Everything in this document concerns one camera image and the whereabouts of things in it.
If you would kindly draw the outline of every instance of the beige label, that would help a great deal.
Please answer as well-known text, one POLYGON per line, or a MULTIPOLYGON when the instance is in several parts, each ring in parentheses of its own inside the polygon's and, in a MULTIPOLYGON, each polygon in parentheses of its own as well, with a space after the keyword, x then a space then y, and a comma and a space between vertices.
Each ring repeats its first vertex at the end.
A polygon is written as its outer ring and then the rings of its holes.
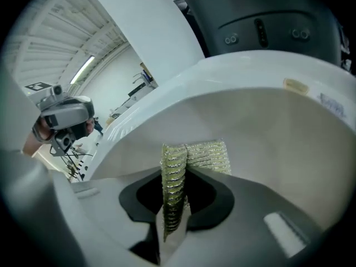
POLYGON ((286 78, 283 81, 283 86, 285 89, 293 91, 298 94, 305 95, 309 91, 309 87, 297 80, 286 78))

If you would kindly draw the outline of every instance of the person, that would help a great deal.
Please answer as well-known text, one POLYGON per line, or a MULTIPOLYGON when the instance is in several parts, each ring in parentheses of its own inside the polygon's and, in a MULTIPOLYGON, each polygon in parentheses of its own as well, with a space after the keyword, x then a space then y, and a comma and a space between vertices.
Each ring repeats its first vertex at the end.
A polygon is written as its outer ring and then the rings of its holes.
POLYGON ((104 134, 102 133, 102 126, 99 124, 98 119, 98 117, 94 117, 94 129, 97 130, 101 136, 103 136, 104 134))
MULTIPOLYGON (((38 126, 39 134, 44 140, 48 139, 51 136, 51 129, 48 127, 46 121, 43 118, 41 118, 35 125, 38 126)), ((86 121, 86 129, 88 134, 91 134, 93 132, 94 121, 92 118, 86 121)), ((33 132, 31 132, 27 137, 22 152, 24 154, 32 156, 41 146, 42 143, 39 142, 34 136, 33 132)))

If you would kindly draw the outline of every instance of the ceiling light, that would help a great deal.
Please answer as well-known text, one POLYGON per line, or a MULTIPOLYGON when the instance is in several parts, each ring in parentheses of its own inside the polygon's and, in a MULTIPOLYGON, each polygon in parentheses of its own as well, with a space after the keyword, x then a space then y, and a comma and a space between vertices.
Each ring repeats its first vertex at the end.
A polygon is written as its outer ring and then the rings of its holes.
POLYGON ((85 68, 87 68, 87 66, 94 60, 94 56, 89 57, 89 59, 84 63, 84 65, 82 66, 82 68, 79 69, 79 71, 77 72, 77 74, 75 75, 75 77, 72 79, 71 84, 74 84, 77 79, 79 78, 80 74, 82 74, 82 72, 85 70, 85 68))

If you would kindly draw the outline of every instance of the ceiling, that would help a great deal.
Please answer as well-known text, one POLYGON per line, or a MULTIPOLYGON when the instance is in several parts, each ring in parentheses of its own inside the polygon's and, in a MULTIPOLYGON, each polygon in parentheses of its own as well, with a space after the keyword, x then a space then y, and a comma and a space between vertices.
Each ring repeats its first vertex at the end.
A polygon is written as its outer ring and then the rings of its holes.
POLYGON ((98 0, 32 0, 2 49, 2 60, 20 86, 37 82, 70 90, 127 43, 98 0), (70 82, 88 60, 74 86, 70 82))

